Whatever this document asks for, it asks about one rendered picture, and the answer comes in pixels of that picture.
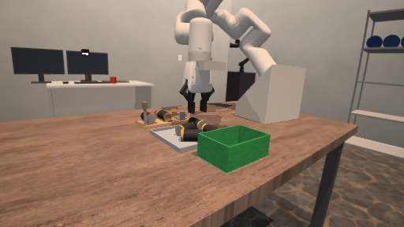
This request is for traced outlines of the green open box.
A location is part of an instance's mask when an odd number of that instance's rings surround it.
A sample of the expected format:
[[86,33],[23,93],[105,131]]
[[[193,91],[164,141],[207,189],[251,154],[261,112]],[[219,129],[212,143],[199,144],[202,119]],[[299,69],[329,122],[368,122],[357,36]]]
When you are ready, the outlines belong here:
[[198,133],[197,157],[227,175],[266,158],[270,138],[243,125]]

